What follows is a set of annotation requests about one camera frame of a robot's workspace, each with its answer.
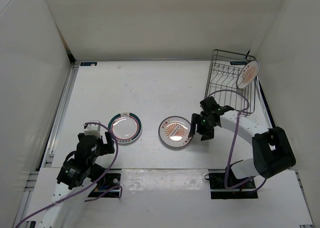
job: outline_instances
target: dish rack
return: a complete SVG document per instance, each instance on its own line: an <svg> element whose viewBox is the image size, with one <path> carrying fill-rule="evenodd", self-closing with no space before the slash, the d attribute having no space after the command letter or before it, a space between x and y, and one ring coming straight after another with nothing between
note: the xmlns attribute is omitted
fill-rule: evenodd
<svg viewBox="0 0 320 228"><path fill-rule="evenodd" d="M243 111L244 116L252 114L256 108L256 89L257 78L254 79L246 88L237 88L237 78L241 74L243 67L250 61L255 60L254 56L215 49L212 52L212 58L207 78L207 84L204 97L211 93L228 89L235 91L248 99L250 107ZM229 105L236 111L241 111L247 107L246 101L234 92L217 92L212 95L220 106Z"/></svg>

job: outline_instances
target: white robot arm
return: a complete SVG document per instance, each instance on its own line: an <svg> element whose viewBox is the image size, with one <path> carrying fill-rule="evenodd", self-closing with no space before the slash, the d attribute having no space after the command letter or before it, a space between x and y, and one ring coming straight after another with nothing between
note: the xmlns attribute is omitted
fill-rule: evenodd
<svg viewBox="0 0 320 228"><path fill-rule="evenodd" d="M51 202L38 228L71 228L79 218L90 192L95 188L80 192L97 180L106 169L96 164L98 156L115 152L113 141L108 132L105 133L107 144L103 143L99 125L88 125L84 133L78 134L77 149L65 159L57 177ZM78 193L63 202L59 200Z"/></svg>
<svg viewBox="0 0 320 228"><path fill-rule="evenodd" d="M231 166L236 179L262 176L270 178L296 164L295 156L288 142L285 131L280 127L268 129L239 117L238 112L230 106L221 107L213 97L200 102L203 112L193 114L189 137L196 132L201 140L214 138L214 127L220 126L237 134L252 145L253 158L237 162Z"/></svg>

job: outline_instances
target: decorative plate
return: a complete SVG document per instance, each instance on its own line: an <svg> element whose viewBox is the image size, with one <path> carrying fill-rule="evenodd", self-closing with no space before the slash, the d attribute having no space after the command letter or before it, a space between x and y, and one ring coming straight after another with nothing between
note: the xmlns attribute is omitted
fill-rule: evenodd
<svg viewBox="0 0 320 228"><path fill-rule="evenodd" d="M188 138L190 127L190 122L183 117L165 118L158 130L160 140L171 148L182 148L192 140Z"/></svg>
<svg viewBox="0 0 320 228"><path fill-rule="evenodd" d="M121 144L133 142L142 131L139 117L128 112L115 115L110 120L108 127Z"/></svg>
<svg viewBox="0 0 320 228"><path fill-rule="evenodd" d="M241 71L238 79L236 80L236 87L239 89L246 88L256 77L259 71L259 62L253 60L249 62Z"/></svg>

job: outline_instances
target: white backdrop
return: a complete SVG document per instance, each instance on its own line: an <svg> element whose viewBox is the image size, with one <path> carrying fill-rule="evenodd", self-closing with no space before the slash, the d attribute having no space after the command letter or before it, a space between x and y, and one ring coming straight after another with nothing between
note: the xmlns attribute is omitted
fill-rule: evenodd
<svg viewBox="0 0 320 228"><path fill-rule="evenodd" d="M275 123L294 149L306 199L320 227L320 3L286 0L257 54Z"/></svg>
<svg viewBox="0 0 320 228"><path fill-rule="evenodd" d="M46 0L78 60L253 54L284 0Z"/></svg>
<svg viewBox="0 0 320 228"><path fill-rule="evenodd" d="M0 0L0 227L13 225L69 69L45 0Z"/></svg>

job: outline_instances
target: plate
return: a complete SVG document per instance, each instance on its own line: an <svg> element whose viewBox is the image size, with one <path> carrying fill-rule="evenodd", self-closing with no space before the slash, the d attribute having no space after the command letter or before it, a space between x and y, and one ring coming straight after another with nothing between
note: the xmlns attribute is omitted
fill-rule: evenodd
<svg viewBox="0 0 320 228"><path fill-rule="evenodd" d="M190 127L190 122L183 117L165 118L158 130L160 140L171 148L182 148L192 140L188 138Z"/></svg>
<svg viewBox="0 0 320 228"><path fill-rule="evenodd" d="M257 76L259 65L260 64L257 60L253 60L244 66L238 79L236 80L236 87L239 89L246 88Z"/></svg>
<svg viewBox="0 0 320 228"><path fill-rule="evenodd" d="M133 142L141 134L142 125L139 117L124 112L115 115L108 124L117 141L121 144Z"/></svg>

